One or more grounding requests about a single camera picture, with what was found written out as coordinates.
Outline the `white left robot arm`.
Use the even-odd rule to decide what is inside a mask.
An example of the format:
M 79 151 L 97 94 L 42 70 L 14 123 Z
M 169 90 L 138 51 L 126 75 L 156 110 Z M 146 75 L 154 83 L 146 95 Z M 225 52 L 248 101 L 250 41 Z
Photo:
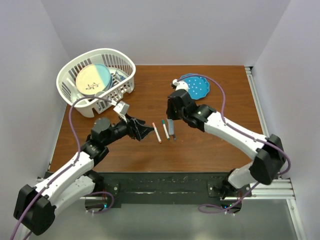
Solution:
M 74 157 L 35 186 L 25 185 L 18 193 L 13 216 L 14 232 L 24 225 L 39 236 L 49 229 L 56 217 L 86 195 L 103 193 L 103 177 L 93 171 L 109 153 L 108 145 L 129 136 L 141 141 L 154 129 L 145 121 L 125 115 L 117 124 L 106 117 L 97 119 L 86 142 L 78 146 Z

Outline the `light blue pen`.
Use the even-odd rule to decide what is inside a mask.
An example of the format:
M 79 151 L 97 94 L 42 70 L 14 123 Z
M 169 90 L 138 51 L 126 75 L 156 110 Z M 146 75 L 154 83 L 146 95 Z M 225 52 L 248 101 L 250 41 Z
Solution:
M 174 121 L 172 119 L 167 119 L 168 124 L 168 134 L 173 136 L 175 134 Z

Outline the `white pen with teal tip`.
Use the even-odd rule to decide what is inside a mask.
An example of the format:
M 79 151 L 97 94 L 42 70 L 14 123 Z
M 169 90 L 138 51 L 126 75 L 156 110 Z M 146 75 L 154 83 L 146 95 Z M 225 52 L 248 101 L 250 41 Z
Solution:
M 165 136 L 166 136 L 167 140 L 170 140 L 171 138 L 170 138 L 169 132 L 167 130 L 167 126 L 166 126 L 166 123 L 165 123 L 164 119 L 162 119 L 161 122 L 162 122 L 162 126 L 163 126 L 163 129 L 164 129 Z

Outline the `white pen with orange tip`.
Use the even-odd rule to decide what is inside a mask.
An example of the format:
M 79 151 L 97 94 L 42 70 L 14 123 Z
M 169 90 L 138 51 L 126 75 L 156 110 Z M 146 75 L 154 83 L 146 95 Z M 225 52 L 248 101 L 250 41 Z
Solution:
M 153 129 L 154 129 L 156 138 L 157 138 L 158 142 L 161 144 L 161 143 L 162 143 L 162 140 L 161 140 L 161 137 L 160 137 L 160 135 L 159 135 L 158 129 L 157 129 L 157 127 L 156 127 L 156 125 L 155 125 L 154 122 L 152 122 L 152 126 L 153 126 Z

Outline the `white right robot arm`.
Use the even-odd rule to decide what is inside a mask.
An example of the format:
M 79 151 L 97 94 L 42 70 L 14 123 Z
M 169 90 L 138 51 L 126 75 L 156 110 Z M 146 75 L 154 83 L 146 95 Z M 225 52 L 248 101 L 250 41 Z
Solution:
M 235 196 L 242 187 L 252 183 L 270 185 L 285 164 L 286 157 L 278 136 L 267 137 L 233 122 L 228 123 L 214 108 L 196 104 L 184 89 L 168 96 L 166 114 L 170 120 L 182 120 L 191 128 L 221 138 L 251 159 L 250 163 L 231 170 L 217 187 L 227 196 Z

